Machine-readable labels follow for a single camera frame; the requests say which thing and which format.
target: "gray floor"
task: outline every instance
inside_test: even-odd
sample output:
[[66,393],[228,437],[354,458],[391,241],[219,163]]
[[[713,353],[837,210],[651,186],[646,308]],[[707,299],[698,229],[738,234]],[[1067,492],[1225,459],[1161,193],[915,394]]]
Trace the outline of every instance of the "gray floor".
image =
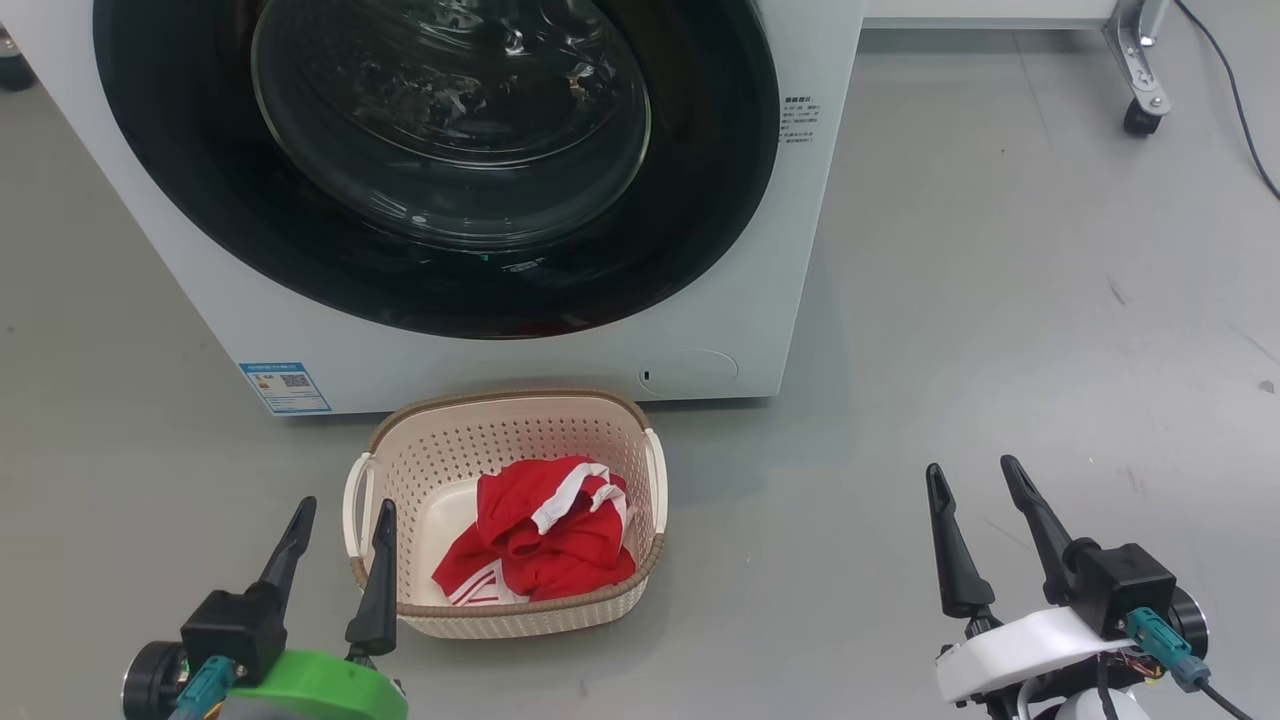
[[[1280,172],[1280,4],[1199,5]],[[978,717],[933,687],[963,628],[922,480],[947,468],[1020,616],[1043,601],[1004,452],[1068,529],[1172,568],[1217,684],[1272,714],[1280,202],[1183,18],[1155,56],[1176,110],[1134,141],[1096,35],[869,33],[783,395],[653,407],[669,553],[639,609],[527,642],[406,629],[383,667],[413,717]],[[47,96],[0,95],[0,719],[114,716],[133,652],[251,580],[307,493],[291,641],[340,652],[337,509],[376,418],[266,416]]]

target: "metal bracket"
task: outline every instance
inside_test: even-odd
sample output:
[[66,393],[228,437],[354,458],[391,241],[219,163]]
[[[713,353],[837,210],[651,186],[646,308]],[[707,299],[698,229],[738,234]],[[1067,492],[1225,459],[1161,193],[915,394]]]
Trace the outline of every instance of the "metal bracket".
[[1160,87],[1144,47],[1156,44],[1170,0],[1119,0],[1106,27],[1107,45],[1129,78],[1133,96],[1148,115],[1165,115],[1172,104]]

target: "white robot part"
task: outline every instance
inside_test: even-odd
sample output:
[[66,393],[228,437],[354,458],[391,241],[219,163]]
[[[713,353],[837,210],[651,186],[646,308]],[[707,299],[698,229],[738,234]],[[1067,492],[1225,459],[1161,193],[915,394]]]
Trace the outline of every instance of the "white robot part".
[[[1111,691],[1111,705],[1116,708],[1117,720],[1151,720],[1133,696]],[[1101,720],[1106,717],[1102,710],[1102,697],[1097,691],[1087,691],[1071,696],[1057,711],[1057,720]]]
[[959,702],[1133,644],[1100,638],[1070,607],[1041,610],[943,652],[934,662],[938,691]]

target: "perforated basket wall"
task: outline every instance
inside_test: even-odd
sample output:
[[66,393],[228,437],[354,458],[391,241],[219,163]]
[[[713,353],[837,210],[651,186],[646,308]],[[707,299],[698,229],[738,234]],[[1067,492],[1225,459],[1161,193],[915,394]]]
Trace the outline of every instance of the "perforated basket wall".
[[[635,515],[623,546],[636,559],[625,583],[590,594],[525,605],[452,607],[424,603],[434,568],[415,562],[419,512],[447,483],[495,474],[517,460],[585,455],[627,480]],[[364,497],[357,507],[357,496]],[[596,391],[513,391],[417,402],[388,418],[347,480],[344,534],[364,589],[372,559],[364,528],[390,498],[397,507],[397,588],[401,619],[440,638],[513,638],[575,630],[626,615],[662,556],[667,471],[658,436],[632,402]]]

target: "laundry basket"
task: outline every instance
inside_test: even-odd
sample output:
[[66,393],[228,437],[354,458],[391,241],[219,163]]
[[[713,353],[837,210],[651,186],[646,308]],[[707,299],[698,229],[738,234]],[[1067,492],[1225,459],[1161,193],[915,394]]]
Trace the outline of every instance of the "laundry basket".
[[[636,573],[589,594],[483,607],[453,607],[431,573],[475,521],[481,474],[530,457],[584,455],[627,480],[635,515],[622,544]],[[369,533],[383,500],[396,502],[397,612],[438,638],[517,638],[600,625],[635,607],[662,556],[667,469],[644,413],[586,389],[512,391],[417,402],[388,418],[356,460],[343,498],[343,534],[364,589]]]

